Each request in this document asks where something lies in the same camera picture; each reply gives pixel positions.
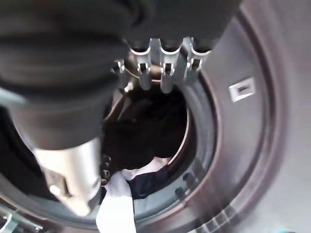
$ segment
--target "metal clip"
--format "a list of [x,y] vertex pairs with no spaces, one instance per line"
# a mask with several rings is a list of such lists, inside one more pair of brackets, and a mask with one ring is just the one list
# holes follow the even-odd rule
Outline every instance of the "metal clip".
[[210,52],[210,50],[207,52],[195,51],[193,48],[193,38],[191,39],[190,50],[187,57],[187,67],[184,75],[186,84],[192,84],[197,80],[198,73],[202,68],[202,63],[207,59]]
[[112,71],[120,78],[119,88],[125,88],[130,79],[125,73],[124,60],[116,60],[115,65],[112,67]]
[[173,88],[173,74],[177,64],[180,47],[173,51],[165,51],[160,46],[160,65],[161,65],[161,90],[164,93],[170,93]]
[[132,54],[137,65],[137,71],[139,73],[139,83],[142,89],[149,90],[151,88],[152,80],[149,76],[151,68],[151,47],[144,52],[137,52],[131,49]]

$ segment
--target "dark fabric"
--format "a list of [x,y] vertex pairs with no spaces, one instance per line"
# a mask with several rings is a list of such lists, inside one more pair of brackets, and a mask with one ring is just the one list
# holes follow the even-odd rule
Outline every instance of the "dark fabric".
[[137,169],[157,156],[173,156],[186,128],[186,107],[177,91],[135,101],[118,121],[104,127],[104,152],[119,170]]
[[169,170],[164,166],[157,172],[150,172],[136,176],[128,181],[133,199],[144,199],[151,194],[156,187],[162,185],[169,177]]

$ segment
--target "metal bracket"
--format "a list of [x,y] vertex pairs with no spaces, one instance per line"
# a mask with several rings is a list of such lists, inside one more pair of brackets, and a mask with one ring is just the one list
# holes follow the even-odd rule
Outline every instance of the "metal bracket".
[[177,64],[180,47],[173,51],[165,51],[160,45],[160,65],[161,65],[161,90],[170,93],[173,88],[173,74]]
[[134,60],[137,65],[137,71],[139,73],[139,83],[142,89],[149,90],[151,88],[152,80],[149,76],[151,68],[151,47],[144,52],[137,52],[130,49],[134,55]]
[[208,58],[211,50],[207,52],[197,52],[193,48],[193,38],[190,43],[190,50],[188,51],[187,67],[184,74],[184,81],[186,84],[192,84],[197,80],[199,71],[202,68],[202,63]]
[[6,220],[6,223],[0,228],[0,233],[12,233],[16,228],[22,228],[25,232],[31,233],[43,232],[43,226],[29,221],[3,205],[0,205],[0,218]]

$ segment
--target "metal tool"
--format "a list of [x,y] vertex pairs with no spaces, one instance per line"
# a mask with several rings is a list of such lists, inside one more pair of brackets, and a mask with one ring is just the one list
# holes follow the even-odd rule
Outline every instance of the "metal tool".
[[78,216],[88,215],[100,195],[99,139],[65,150],[34,149],[51,193]]

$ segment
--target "white cloth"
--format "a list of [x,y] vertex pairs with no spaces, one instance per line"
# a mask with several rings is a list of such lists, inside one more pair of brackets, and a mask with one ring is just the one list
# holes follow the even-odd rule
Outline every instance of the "white cloth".
[[136,233],[133,199],[126,180],[159,171],[169,160],[155,157],[142,168],[124,169],[111,177],[110,182],[105,185],[107,193],[96,216],[96,225],[101,233]]
[[107,193],[96,216],[101,233],[136,233],[130,186],[120,172],[105,185]]

